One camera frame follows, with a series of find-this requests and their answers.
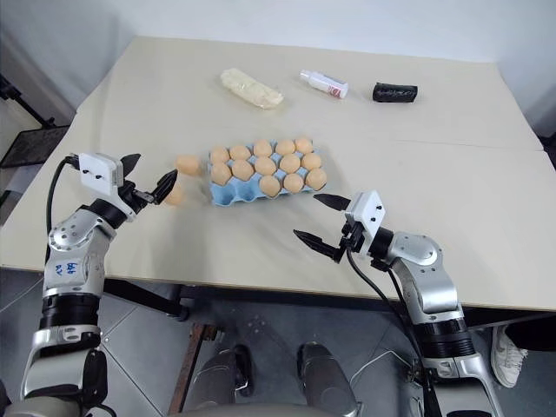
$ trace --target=white sneaker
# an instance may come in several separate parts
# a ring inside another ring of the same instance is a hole
[[[513,344],[512,339],[506,335],[506,328],[507,326],[493,328],[490,364],[500,384],[506,388],[512,388],[518,381],[521,365],[528,352]]]

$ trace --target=person's leg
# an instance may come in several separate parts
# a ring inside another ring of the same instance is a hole
[[[556,350],[556,316],[493,328],[490,361],[504,387],[517,383],[528,350]]]
[[[234,404],[235,391],[244,396],[253,392],[251,357],[243,345],[224,350],[205,363],[193,380],[187,409]]]
[[[328,349],[313,341],[306,343],[300,347],[297,360],[308,406],[333,415],[357,415],[354,392]]]

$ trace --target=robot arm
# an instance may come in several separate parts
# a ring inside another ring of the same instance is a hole
[[[467,331],[456,288],[442,265],[438,244],[425,235],[382,228],[385,209],[375,191],[358,193],[352,201],[337,195],[314,197],[333,209],[345,210],[343,237],[335,248],[318,236],[295,230],[304,243],[335,262],[346,251],[368,255],[372,266],[392,269],[399,277],[400,301],[407,307],[412,325],[410,339],[417,342],[424,369],[425,414],[503,417],[488,369]]]
[[[148,203],[159,204],[177,178],[174,170],[161,178],[153,192],[138,191],[125,179],[138,159],[138,154],[121,161],[100,154],[66,158],[80,170],[82,184],[99,198],[49,232],[43,316],[33,335],[22,402],[10,406],[7,416],[74,417],[106,398],[106,357],[97,349],[104,256],[123,222],[132,222]]]

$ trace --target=white bottle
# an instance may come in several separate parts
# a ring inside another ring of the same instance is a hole
[[[336,80],[331,76],[325,76],[320,72],[302,70],[299,74],[301,80],[306,81],[311,87],[324,91],[336,98],[344,98],[348,92],[349,85],[343,81]]]

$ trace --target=blue egg carton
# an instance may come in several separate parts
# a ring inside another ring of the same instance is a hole
[[[275,145],[276,142],[270,142],[270,146],[272,146],[272,149],[275,148]],[[253,169],[255,169],[255,161],[257,157],[253,155],[253,144],[249,144],[245,146],[251,151],[251,157],[248,159],[248,162],[253,166]],[[301,152],[295,152],[295,154],[299,156],[300,159],[303,157],[303,154]],[[275,162],[277,167],[276,172],[274,172],[272,176],[277,178],[281,185],[282,185],[282,180],[287,175],[286,172],[278,168],[280,167],[280,160],[282,158],[283,158],[282,155],[277,154],[275,152],[270,156],[270,159],[272,159]],[[232,169],[233,162],[234,161],[232,160],[226,162],[226,164],[230,167],[230,169]],[[209,173],[211,169],[212,169],[212,164],[209,162],[208,163]],[[309,171],[307,169],[304,169],[303,167],[300,167],[299,169],[297,169],[297,171],[295,171],[297,175],[303,178],[303,181],[305,181],[305,176],[307,175],[308,172]],[[247,181],[243,181],[240,180],[239,178],[232,176],[228,180],[226,185],[218,185],[211,182],[210,194],[212,195],[212,203],[216,206],[227,207],[233,204],[234,202],[253,202],[257,198],[275,199],[280,195],[292,194],[282,187],[277,195],[275,195],[274,197],[269,197],[268,195],[264,194],[259,188],[259,180],[261,178],[262,175],[255,171],[253,176],[251,176],[251,178],[249,178]],[[304,185],[300,193],[312,192],[312,191],[314,191],[314,189],[310,188],[307,185]]]

